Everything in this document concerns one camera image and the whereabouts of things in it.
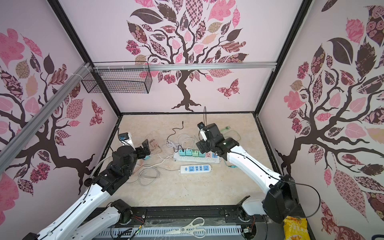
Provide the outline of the teal charger plug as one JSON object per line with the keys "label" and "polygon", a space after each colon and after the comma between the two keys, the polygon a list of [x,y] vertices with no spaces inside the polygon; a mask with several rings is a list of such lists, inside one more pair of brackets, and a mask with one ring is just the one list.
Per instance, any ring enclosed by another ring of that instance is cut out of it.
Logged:
{"label": "teal charger plug", "polygon": [[188,150],[185,151],[185,154],[186,154],[187,157],[192,157],[193,156],[193,150],[188,149]]}
{"label": "teal charger plug", "polygon": [[181,157],[185,157],[185,156],[186,156],[186,152],[185,152],[185,150],[179,150],[179,155],[180,155]]}

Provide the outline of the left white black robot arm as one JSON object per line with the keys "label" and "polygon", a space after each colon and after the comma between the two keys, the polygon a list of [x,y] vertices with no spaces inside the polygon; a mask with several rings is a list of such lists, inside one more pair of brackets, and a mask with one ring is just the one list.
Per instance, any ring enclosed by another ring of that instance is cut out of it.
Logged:
{"label": "left white black robot arm", "polygon": [[102,213],[87,221],[96,208],[111,197],[133,174],[136,163],[151,154],[149,141],[133,148],[125,142],[113,152],[113,160],[93,180],[88,190],[53,223],[39,233],[28,233],[26,240],[91,240],[103,230],[117,224],[128,224],[133,216],[131,206],[119,199]]}

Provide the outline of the long multicolour power strip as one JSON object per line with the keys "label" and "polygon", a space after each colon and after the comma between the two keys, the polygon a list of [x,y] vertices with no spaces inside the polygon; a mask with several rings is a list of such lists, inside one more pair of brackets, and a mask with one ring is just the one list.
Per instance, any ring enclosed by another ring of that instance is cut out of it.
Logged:
{"label": "long multicolour power strip", "polygon": [[173,155],[174,161],[181,161],[181,162],[196,162],[196,163],[213,163],[213,164],[219,164],[220,163],[220,157],[212,152],[208,152],[205,154],[202,154],[199,150],[178,150]]}

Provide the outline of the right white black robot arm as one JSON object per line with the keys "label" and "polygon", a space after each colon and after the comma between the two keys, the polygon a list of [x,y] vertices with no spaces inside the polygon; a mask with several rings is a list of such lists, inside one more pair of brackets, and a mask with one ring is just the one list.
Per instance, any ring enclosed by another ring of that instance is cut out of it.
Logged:
{"label": "right white black robot arm", "polygon": [[196,143],[199,151],[212,152],[235,165],[262,190],[256,196],[245,197],[238,204],[243,218],[266,215],[282,223],[299,205],[296,183],[288,175],[276,173],[253,158],[236,140],[225,138],[216,124],[198,124],[202,139]]}

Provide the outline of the green charger plug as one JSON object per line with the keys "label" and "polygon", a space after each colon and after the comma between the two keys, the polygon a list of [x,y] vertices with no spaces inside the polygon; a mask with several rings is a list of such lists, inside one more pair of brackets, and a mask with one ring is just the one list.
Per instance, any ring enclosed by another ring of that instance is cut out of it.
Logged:
{"label": "green charger plug", "polygon": [[199,157],[199,152],[198,150],[193,150],[193,157],[198,158]]}

